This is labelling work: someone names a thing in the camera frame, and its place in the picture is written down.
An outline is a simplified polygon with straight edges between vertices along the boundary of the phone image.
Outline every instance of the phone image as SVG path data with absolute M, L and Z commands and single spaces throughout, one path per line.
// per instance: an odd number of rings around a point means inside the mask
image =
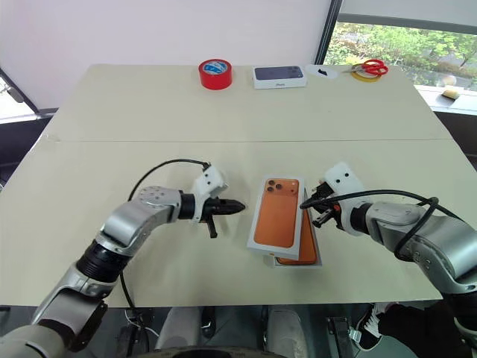
M 253 240 L 257 244 L 290 248 L 294 244 L 300 182 L 269 178 L 265 182 Z
M 303 73 L 299 66 L 282 67 L 257 67 L 255 68 L 257 80 L 282 80 L 285 78 L 302 78 Z
M 277 262 L 281 265 L 312 265 L 316 263 L 318 261 L 318 254 L 312 230 L 314 229 L 308 210 L 304 210 L 301 226 L 300 258 L 298 260 L 290 260 L 277 257 Z

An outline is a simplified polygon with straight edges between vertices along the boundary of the orange phone box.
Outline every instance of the orange phone box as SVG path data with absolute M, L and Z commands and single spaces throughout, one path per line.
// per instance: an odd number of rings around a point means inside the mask
M 321 267 L 320 250 L 316 238 L 315 228 L 312 225 L 310 209 L 303 211 L 300 240 L 300 258 L 298 260 L 283 259 L 276 257 L 274 267 L 289 267 L 296 269 L 315 269 Z
M 304 192 L 302 178 L 266 175 L 259 188 L 247 247 L 264 255 L 298 260 Z

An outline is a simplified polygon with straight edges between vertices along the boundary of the scissors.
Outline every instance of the scissors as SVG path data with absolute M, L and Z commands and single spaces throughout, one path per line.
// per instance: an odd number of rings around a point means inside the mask
M 352 69 L 345 71 L 345 72 L 357 72 L 357 71 L 363 71 L 366 73 L 369 73 L 370 75 L 385 75 L 388 73 L 389 69 L 385 65 L 384 62 L 381 60 L 377 59 L 372 59 L 372 60 L 367 60 L 364 61 L 363 63 L 360 63 L 359 65 L 354 65 Z

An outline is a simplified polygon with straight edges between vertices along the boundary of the robotic arm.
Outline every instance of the robotic arm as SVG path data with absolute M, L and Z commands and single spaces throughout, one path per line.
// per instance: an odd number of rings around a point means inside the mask
M 370 195 L 400 192 L 363 190 L 350 168 L 339 163 L 301 208 L 320 213 L 313 222 L 316 227 L 334 219 L 339 229 L 355 236 L 365 233 L 398 259 L 418 264 L 452 309 L 462 336 L 477 348 L 477 232 L 444 208 L 439 207 L 452 215 L 430 215 L 438 207 L 435 198 L 423 198 L 426 203 L 421 204 L 430 204 L 429 210 L 415 204 L 372 203 Z
M 239 201 L 218 198 L 226 188 L 219 171 L 209 166 L 195 181 L 192 194 L 160 186 L 142 189 L 113 211 L 83 256 L 40 304 L 31 325 L 0 339 L 0 357 L 57 358 L 66 350 L 85 348 L 107 310 L 103 299 L 152 230 L 191 219 L 206 222 L 210 236 L 216 237 L 212 216 L 245 208 Z

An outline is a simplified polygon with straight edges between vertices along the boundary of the yellow tape roll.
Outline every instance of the yellow tape roll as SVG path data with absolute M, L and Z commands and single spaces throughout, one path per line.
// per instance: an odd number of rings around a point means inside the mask
M 357 63 L 356 65 L 353 65 L 351 69 L 355 69 L 357 66 L 360 66 L 362 63 Z M 366 77 L 362 76 L 357 72 L 351 72 L 351 75 L 356 78 L 357 80 L 363 81 L 363 82 L 376 82 L 381 78 L 381 75 L 376 75 L 374 77 Z

